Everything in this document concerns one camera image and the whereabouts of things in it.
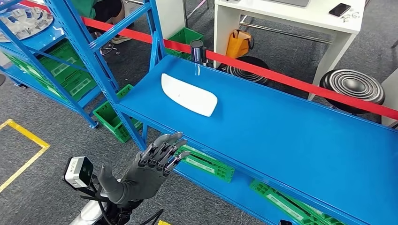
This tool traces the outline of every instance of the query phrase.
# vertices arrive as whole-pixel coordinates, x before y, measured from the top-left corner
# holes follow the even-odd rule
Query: desk leg
[[[335,68],[336,64],[339,62],[347,48],[351,45],[355,37],[356,34],[337,32],[335,40],[329,46],[328,50],[319,62],[312,82],[313,85],[319,85],[319,81],[323,75]],[[315,94],[310,93],[308,95],[308,100],[312,101],[314,97]]]
[[[227,52],[228,39],[233,30],[239,28],[240,10],[215,5],[214,8],[214,52],[225,55]]]
[[[396,69],[390,76],[388,76],[382,83],[385,92],[385,100],[383,106],[391,109],[398,109],[398,69]],[[382,124],[388,127],[394,127],[398,121],[385,116],[382,116]]]

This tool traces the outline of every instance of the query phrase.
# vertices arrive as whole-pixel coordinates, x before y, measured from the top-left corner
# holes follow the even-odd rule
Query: sneaker
[[[125,36],[121,36],[121,35],[116,35],[114,38],[112,38],[111,39],[111,42],[113,43],[113,44],[120,44],[120,43],[123,43],[123,42],[125,42],[125,41],[129,41],[129,40],[131,40],[131,38],[130,37],[125,37]]]

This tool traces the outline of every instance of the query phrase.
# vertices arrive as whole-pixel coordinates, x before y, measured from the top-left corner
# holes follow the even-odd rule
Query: blue metal shelf
[[[22,4],[15,4],[12,5],[7,9],[5,13],[0,14],[4,15],[16,8],[28,8],[27,6],[24,6]],[[39,50],[39,51],[45,51],[52,47],[54,44],[58,43],[62,39],[65,38],[65,33],[63,32],[61,26],[58,24],[58,22],[54,19],[52,24],[50,24],[45,30],[42,32],[33,35],[32,37],[26,38],[24,40],[21,40],[22,44],[25,46],[28,46],[30,48]],[[11,42],[7,43],[0,43],[0,47],[2,49],[8,49],[13,52],[19,53],[20,55],[23,55],[22,52],[18,50]]]
[[[163,133],[183,131],[190,146],[344,223],[396,219],[396,130],[214,69],[195,70],[193,62],[166,56],[115,106]],[[214,93],[213,114],[167,97],[162,73]]]
[[[17,1],[0,0],[0,1],[5,2],[8,6],[7,12],[5,12],[4,14],[9,13],[10,11],[16,8],[26,8],[26,6],[23,6],[21,4],[11,5],[11,2],[15,4],[19,2],[18,0]],[[80,114],[89,122],[91,128],[97,127],[98,123],[91,119],[92,112],[89,113],[85,112],[84,108],[101,93],[100,87],[96,86],[94,89],[87,92],[79,101],[75,101],[72,98],[72,96],[66,90],[64,90],[61,84],[56,81],[56,79],[46,70],[46,68],[44,68],[44,66],[36,58],[38,54],[45,54],[43,53],[43,51],[47,50],[48,48],[52,47],[54,44],[58,43],[60,40],[65,38],[65,33],[63,29],[59,26],[58,22],[56,21],[56,18],[54,18],[53,23],[49,27],[47,27],[44,31],[32,37],[26,38],[24,40],[18,40],[14,36],[14,34],[7,28],[7,26],[4,25],[3,22],[0,22],[0,30],[11,41],[9,43],[1,43],[0,49],[33,65],[57,89],[57,92],[59,92],[67,100],[64,100],[63,98],[57,96],[55,93],[48,91],[40,83],[38,83],[38,81],[36,81],[33,77],[24,74],[16,66],[12,66],[7,70],[1,67],[0,69],[4,73],[6,73],[10,78],[12,78],[12,80],[15,81],[16,84],[19,85],[22,83],[44,94],[50,99]],[[52,59],[59,60],[62,63],[69,64],[55,57],[52,57]]]
[[[286,216],[266,204],[259,206],[262,197],[245,189],[249,177],[346,224],[398,224],[396,130],[203,66],[195,76],[196,64],[165,54],[155,0],[145,0],[146,7],[97,41],[88,36],[69,0],[45,2],[63,21],[68,39],[141,150],[146,148],[147,126],[162,133],[184,132],[190,146],[235,167],[238,176],[229,189],[185,165],[179,171],[273,224]],[[153,38],[150,72],[119,100],[98,47],[146,10]],[[169,99],[161,88],[162,73],[214,93],[218,104],[213,115],[201,116]],[[142,136],[129,116],[144,123]]]
[[[253,178],[240,171],[234,172],[231,183],[226,183],[186,163],[180,163],[175,171],[266,224],[277,225],[281,219],[291,220],[288,215],[276,208],[267,199],[260,197],[251,190],[249,185]]]
[[[10,68],[5,69],[4,73],[6,73],[9,77],[17,80],[20,83],[25,84],[29,88],[32,88],[33,90],[40,92],[41,94],[47,96],[48,98],[56,101],[56,102],[63,102],[63,105],[68,107],[69,109],[72,109],[73,111],[76,111],[76,109],[66,102],[65,100],[61,99],[59,96],[54,94],[53,92],[45,89],[36,79],[34,79],[32,76],[27,75],[23,71],[21,71],[18,67],[15,65],[10,66]],[[77,103],[79,104],[80,107],[86,108],[86,106],[92,102],[98,95],[100,95],[101,89],[96,86],[87,94],[85,94]]]

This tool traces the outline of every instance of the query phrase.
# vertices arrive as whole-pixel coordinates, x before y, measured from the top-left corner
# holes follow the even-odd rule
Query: robot finger
[[[190,151],[184,151],[176,156],[169,164],[165,165],[163,176],[168,176],[170,172],[181,162],[181,160],[190,154]]]
[[[175,152],[177,151],[177,147],[172,145],[166,155],[158,162],[156,169],[158,171],[163,171],[163,167],[168,163],[168,161],[173,157]]]
[[[148,148],[146,148],[146,150],[141,153],[141,159],[138,163],[139,166],[145,166],[145,164],[148,162],[148,160],[153,156],[153,153],[156,150],[156,146],[154,145],[154,143],[150,143],[148,145]]]
[[[171,135],[161,135],[158,138],[156,138],[156,140],[153,142],[153,144],[155,145],[155,147],[159,147],[161,144],[163,144],[163,142],[166,142],[170,139]]]
[[[168,144],[174,144],[176,141],[178,141],[179,139],[181,139],[183,137],[183,133],[182,132],[177,132],[175,134],[172,134],[170,136],[170,138],[167,140]]]
[[[186,145],[186,144],[187,144],[187,140],[182,139],[182,140],[178,141],[177,143],[169,145],[166,148],[163,148],[160,151],[158,151],[157,154],[153,157],[153,159],[156,161],[161,161],[162,159],[164,159],[166,154],[172,150],[172,148],[175,147],[175,148],[179,149],[179,148],[181,148],[181,146]]]
[[[156,158],[159,155],[159,153],[165,152],[168,147],[169,145],[167,144],[167,142],[163,142],[158,148],[156,148],[156,150],[153,152],[152,158],[149,160],[148,165],[150,167],[154,167],[158,161]]]

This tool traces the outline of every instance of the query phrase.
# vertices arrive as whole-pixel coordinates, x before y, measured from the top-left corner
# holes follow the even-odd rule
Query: blue shelf surface
[[[396,130],[200,70],[195,75],[194,63],[167,55],[116,107],[163,133],[184,132],[190,146],[346,224],[398,224]],[[162,73],[214,93],[213,114],[168,98]]]
[[[298,225],[267,199],[260,197],[256,192],[251,190],[249,185],[253,178],[242,172],[235,171],[231,183],[227,183],[184,162],[180,163],[175,171],[268,225],[277,225],[281,219]]]
[[[52,100],[62,103],[69,109],[76,111],[73,106],[65,102],[65,100],[61,99],[58,95],[44,88],[36,79],[21,71],[16,65],[13,64],[8,69],[6,69],[6,73],[8,76],[16,79],[20,83],[23,83],[26,86],[51,98]],[[87,92],[87,94],[85,94],[77,103],[79,104],[80,107],[85,108],[91,101],[93,101],[101,93],[102,92],[99,86],[96,86],[95,88]]]
[[[24,6],[22,4],[15,4],[9,7],[5,13],[0,14],[0,16],[6,15],[16,8],[27,8],[27,6]],[[63,32],[63,29],[54,19],[53,23],[50,24],[44,31],[22,40],[22,43],[25,46],[31,47],[35,50],[45,51],[64,38],[65,34]],[[11,42],[0,43],[0,48],[6,48],[11,50],[12,52],[21,54],[20,51]]]

